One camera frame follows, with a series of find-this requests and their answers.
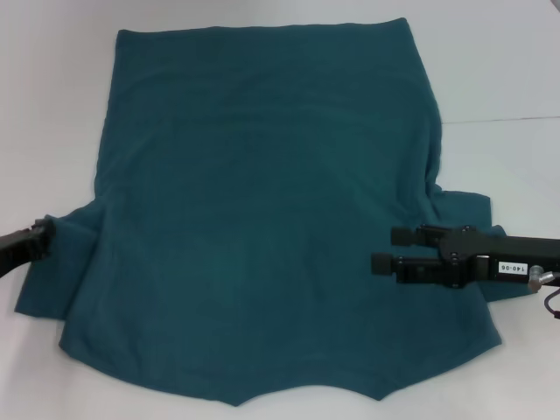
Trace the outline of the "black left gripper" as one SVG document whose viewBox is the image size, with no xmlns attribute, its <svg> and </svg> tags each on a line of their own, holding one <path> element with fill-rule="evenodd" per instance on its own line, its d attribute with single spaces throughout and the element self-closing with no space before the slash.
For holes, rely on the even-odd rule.
<svg viewBox="0 0 560 420">
<path fill-rule="evenodd" d="M 31 228 L 18 230 L 1 237 L 0 277 L 7 275 L 31 259 L 49 255 L 56 227 L 52 219 L 35 220 Z"/>
</svg>

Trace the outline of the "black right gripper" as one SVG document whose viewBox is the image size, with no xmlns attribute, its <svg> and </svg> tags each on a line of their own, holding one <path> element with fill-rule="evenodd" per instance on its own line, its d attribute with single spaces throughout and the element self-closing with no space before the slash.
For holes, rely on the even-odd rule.
<svg viewBox="0 0 560 420">
<path fill-rule="evenodd" d="M 559 241 L 555 239 L 421 225 L 392 227 L 390 241 L 401 247 L 437 248 L 440 243 L 441 259 L 371 255 L 373 275 L 394 277 L 401 284 L 458 287 L 459 283 L 488 281 L 530 289 L 559 285 Z"/>
</svg>

